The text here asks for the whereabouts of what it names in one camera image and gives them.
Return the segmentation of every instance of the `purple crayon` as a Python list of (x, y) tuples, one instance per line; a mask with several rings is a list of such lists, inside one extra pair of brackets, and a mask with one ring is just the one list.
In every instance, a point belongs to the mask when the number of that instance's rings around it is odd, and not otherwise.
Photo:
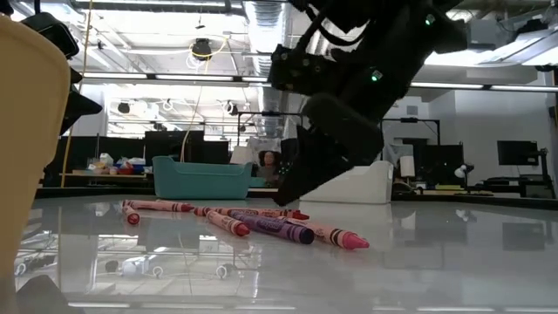
[(314, 231), (306, 227), (284, 223), (267, 217), (246, 215), (240, 212), (233, 212), (230, 213), (230, 215), (236, 220), (246, 223), (250, 230), (278, 236), (302, 244), (311, 244), (314, 242)]

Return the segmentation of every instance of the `ceiling fixture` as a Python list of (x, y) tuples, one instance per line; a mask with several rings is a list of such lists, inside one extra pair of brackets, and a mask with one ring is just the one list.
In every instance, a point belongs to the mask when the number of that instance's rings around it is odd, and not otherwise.
[(233, 104), (230, 100), (227, 100), (227, 104), (223, 105), (223, 110), (232, 116), (238, 114), (238, 106)]
[(212, 57), (211, 47), (209, 46), (209, 39), (196, 38), (195, 44), (192, 46), (192, 55), (194, 55), (194, 58), (198, 59), (199, 61), (209, 61), (209, 59), (211, 59)]
[(200, 14), (200, 19), (198, 20), (198, 26), (195, 27), (196, 30), (201, 30), (202, 28), (205, 28), (206, 25), (202, 25), (201, 24), (201, 14)]
[(126, 102), (120, 102), (119, 103), (119, 113), (130, 113), (130, 104), (126, 103)]

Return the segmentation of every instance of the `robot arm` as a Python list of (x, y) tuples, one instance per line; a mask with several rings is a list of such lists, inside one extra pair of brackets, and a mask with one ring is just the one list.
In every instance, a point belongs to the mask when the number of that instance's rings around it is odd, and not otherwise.
[[(277, 46), (269, 82), (310, 96), (303, 114), (311, 127), (297, 130), (299, 153), (275, 198), (279, 205), (354, 166), (370, 165), (384, 147), (379, 121), (407, 94), (426, 58), (466, 48), (465, 24), (446, 16), (460, 1), (289, 1), (312, 23), (294, 49)], [(355, 44), (329, 34), (321, 26), (325, 18), (345, 32), (366, 24), (357, 48), (335, 49), (333, 60), (306, 53), (316, 31), (333, 44)]]

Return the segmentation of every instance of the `ceiling light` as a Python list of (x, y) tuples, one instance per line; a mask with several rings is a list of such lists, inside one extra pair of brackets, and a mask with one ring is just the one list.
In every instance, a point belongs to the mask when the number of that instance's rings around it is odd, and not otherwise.
[(477, 90), (481, 89), (483, 85), (481, 84), (454, 84), (454, 83), (423, 83), (423, 82), (412, 82), (411, 87), (414, 88), (439, 88), (439, 89), (471, 89)]
[(505, 92), (558, 92), (558, 87), (552, 86), (524, 86), (524, 85), (494, 85), (491, 91)]
[(523, 65), (556, 65), (558, 64), (558, 47), (528, 60)]
[(173, 74), (158, 74), (155, 75), (157, 79), (171, 79), (171, 80), (192, 80), (192, 81), (227, 81), (231, 82), (233, 77), (230, 76), (213, 76), (213, 75), (173, 75)]
[(242, 77), (243, 82), (267, 83), (267, 77)]
[[(89, 0), (76, 0), (76, 2), (86, 2)], [(185, 5), (185, 6), (204, 6), (204, 7), (224, 7), (224, 3), (217, 1), (153, 1), (153, 0), (95, 0), (96, 3), (127, 3), (127, 4), (158, 4), (158, 5)], [(231, 8), (240, 9), (239, 4), (231, 5)]]
[(141, 73), (102, 73), (86, 72), (84, 78), (88, 79), (147, 79), (146, 74)]
[(492, 51), (464, 50), (449, 53), (433, 52), (426, 60), (425, 65), (447, 65), (447, 66), (475, 66), (490, 56)]
[(271, 57), (271, 52), (242, 52), (241, 56), (246, 58)]

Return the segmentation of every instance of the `crayon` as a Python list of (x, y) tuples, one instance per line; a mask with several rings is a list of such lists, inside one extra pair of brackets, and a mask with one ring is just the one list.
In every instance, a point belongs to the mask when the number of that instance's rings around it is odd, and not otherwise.
[(135, 201), (124, 200), (122, 206), (128, 205), (133, 209), (147, 209), (147, 210), (163, 210), (174, 212), (187, 212), (190, 211), (189, 204), (174, 202), (174, 201)]
[(225, 229), (235, 236), (245, 236), (250, 233), (250, 230), (243, 222), (237, 221), (235, 218), (229, 216), (221, 215), (214, 210), (208, 212), (207, 218), (215, 226)]
[(277, 219), (243, 214), (239, 211), (234, 211), (230, 214), (236, 220), (246, 223), (250, 230), (278, 236), (302, 244), (311, 244), (314, 242), (314, 231), (311, 229), (295, 224), (283, 223)]
[(368, 249), (370, 244), (356, 233), (337, 229), (315, 222), (304, 222), (298, 219), (282, 217), (284, 221), (298, 226), (304, 226), (314, 231), (316, 238), (322, 242), (336, 245), (343, 249)]
[(239, 237), (239, 236), (234, 236), (231, 235), (230, 233), (228, 233), (227, 231), (215, 226), (213, 223), (205, 223), (206, 225), (206, 230), (214, 235), (217, 240), (219, 241), (223, 241), (225, 244), (227, 244), (229, 247), (233, 248), (233, 250), (236, 251), (247, 251), (250, 250), (250, 245), (248, 244), (248, 241), (246, 240), (246, 237)]
[(122, 206), (122, 215), (130, 224), (138, 224), (140, 222), (140, 214), (129, 206)]
[(296, 218), (306, 220), (310, 218), (308, 215), (287, 209), (273, 209), (273, 208), (212, 208), (212, 207), (192, 207), (194, 214), (198, 216), (207, 215), (209, 211), (215, 210), (221, 215), (231, 215), (233, 212), (240, 212), (247, 215), (259, 215), (270, 218), (278, 218), (286, 216), (288, 218)]

